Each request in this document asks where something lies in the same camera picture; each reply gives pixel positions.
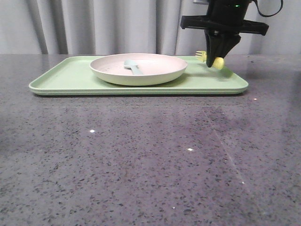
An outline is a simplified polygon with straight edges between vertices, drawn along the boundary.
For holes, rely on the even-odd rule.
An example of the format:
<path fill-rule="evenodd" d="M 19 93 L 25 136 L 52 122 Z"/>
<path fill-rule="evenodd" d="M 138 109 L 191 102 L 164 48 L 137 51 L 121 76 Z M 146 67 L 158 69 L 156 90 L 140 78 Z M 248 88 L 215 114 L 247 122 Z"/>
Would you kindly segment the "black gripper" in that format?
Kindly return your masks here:
<path fill-rule="evenodd" d="M 205 30 L 207 67 L 212 67 L 216 57 L 226 57 L 240 42 L 239 33 L 266 35 L 267 24 L 245 20 L 249 4 L 249 0 L 210 0 L 206 15 L 182 16 L 182 29 Z M 218 36 L 214 31 L 227 33 Z"/>

